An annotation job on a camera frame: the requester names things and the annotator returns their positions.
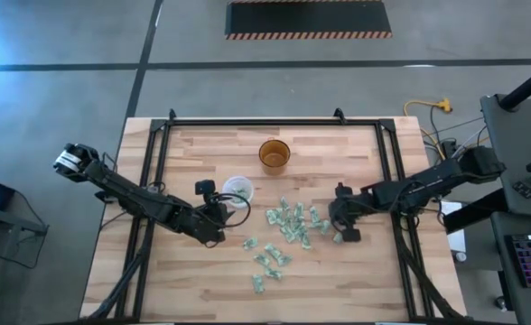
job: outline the cup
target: cup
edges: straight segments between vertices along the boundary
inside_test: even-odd
[[[266,174],[279,175],[285,171],[290,160],[290,147],[282,141],[269,138],[259,148],[259,160]]]

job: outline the gray floor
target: gray floor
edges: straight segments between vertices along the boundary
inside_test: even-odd
[[[391,40],[227,42],[226,0],[165,0],[150,62],[531,59],[531,1],[384,0]],[[137,63],[154,0],[0,1],[0,64]],[[531,66],[148,71],[136,116],[397,116],[411,99],[448,97],[439,128],[481,116],[479,98],[509,92]],[[103,205],[89,184],[51,168],[67,142],[115,155],[134,71],[0,72],[0,182],[51,224],[39,265],[3,274],[0,324],[76,319]],[[428,107],[411,107],[430,127]],[[443,133],[465,141],[482,121]],[[498,187],[466,185],[475,200]],[[488,234],[483,227],[473,236]],[[25,253],[33,250],[23,249]],[[469,315],[513,321],[491,298],[496,273],[459,268]]]

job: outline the floor mat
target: floor mat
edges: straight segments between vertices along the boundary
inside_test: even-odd
[[[226,39],[306,40],[392,37],[379,0],[235,0]]]

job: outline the black metal frame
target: black metal frame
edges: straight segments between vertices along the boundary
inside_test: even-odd
[[[405,177],[404,165],[402,162],[402,154],[400,153],[400,147],[396,136],[396,127],[393,119],[346,119],[343,112],[337,108],[334,112],[334,117],[329,118],[286,118],[286,119],[273,119],[273,118],[248,118],[248,119],[176,119],[175,113],[171,110],[168,119],[154,119],[150,124],[149,136],[147,139],[147,147],[144,156],[144,165],[141,174],[140,186],[147,186],[147,182],[150,174],[150,167],[153,157],[153,149],[155,144],[155,137],[157,133],[163,130],[162,142],[160,146],[160,154],[157,163],[157,170],[154,176],[154,181],[158,182],[163,179],[163,166],[167,148],[169,145],[169,133],[172,126],[217,126],[217,125],[357,125],[357,126],[372,126],[376,132],[377,147],[380,156],[380,162],[382,165],[383,177],[386,181],[392,180],[390,167],[387,158],[387,149],[384,139],[384,132],[387,132],[392,144],[392,150],[394,154],[394,161],[396,166],[396,172],[398,179]],[[408,312],[408,319],[414,320],[417,315],[414,294],[412,290],[412,282],[410,279],[410,273],[408,272],[408,264],[402,257],[401,249],[402,245],[405,245],[405,241],[402,235],[402,228],[400,227],[400,216],[397,213],[391,214],[392,226],[394,231],[394,240],[396,242],[396,251],[398,253],[398,262],[400,267],[400,274],[402,277],[402,285],[405,293],[405,304]],[[151,245],[154,235],[154,222],[147,220],[143,244],[139,249],[137,256],[135,256],[135,250],[137,247],[137,238],[139,228],[142,224],[142,220],[134,218],[131,231],[129,233],[126,260],[124,265],[124,276],[122,281],[124,287],[117,300],[117,308],[115,317],[116,319],[125,318],[126,308],[126,287],[129,284],[131,276],[136,272],[135,264],[139,265],[139,275],[136,286],[136,295],[134,300],[134,307],[132,310],[132,320],[139,320],[141,310],[143,309],[144,289],[147,276],[147,267],[149,264],[149,255],[151,252]],[[420,243],[418,240],[418,233],[416,227],[412,222],[408,223],[409,239],[412,248],[412,254],[415,257],[415,263],[419,266],[420,270],[424,272],[424,260],[420,249]],[[428,296],[424,286],[419,283],[419,287],[422,294],[422,301],[424,304],[424,314],[426,319],[433,317],[433,306],[431,298]]]

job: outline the wooden tabletop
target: wooden tabletop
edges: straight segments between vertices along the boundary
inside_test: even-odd
[[[407,175],[429,167],[415,117],[394,117]],[[138,182],[150,118],[127,120],[118,158],[118,172]],[[257,156],[268,138],[286,142],[292,151],[281,176],[265,175]],[[159,153],[157,139],[152,177]],[[391,170],[393,156],[388,150]],[[248,177],[256,188],[252,212],[241,227],[226,231],[226,241],[208,249],[197,240],[156,226],[142,321],[396,321],[407,320],[404,292],[390,217],[361,218],[359,243],[336,245],[334,231],[322,236],[310,230],[312,249],[287,244],[278,226],[270,226],[265,211],[279,207],[281,196],[293,206],[315,206],[328,218],[328,203],[339,181],[355,192],[382,181],[375,131],[369,126],[186,126],[173,127],[164,166],[164,193],[191,204],[195,181],[212,179],[218,191],[232,177]],[[120,212],[107,207],[104,222]],[[240,220],[244,210],[229,222]],[[112,222],[98,238],[81,316],[93,312],[121,275],[131,220]],[[446,234],[435,213],[421,215],[418,228],[426,271],[454,309],[465,313],[461,289]],[[244,251],[242,242],[257,237],[259,246]],[[265,292],[255,294],[252,274],[263,267],[252,256],[273,243],[293,261],[276,267],[283,280],[264,277]],[[130,287],[133,301],[135,281]],[[416,304],[422,309],[417,282]],[[127,313],[132,303],[127,304]]]

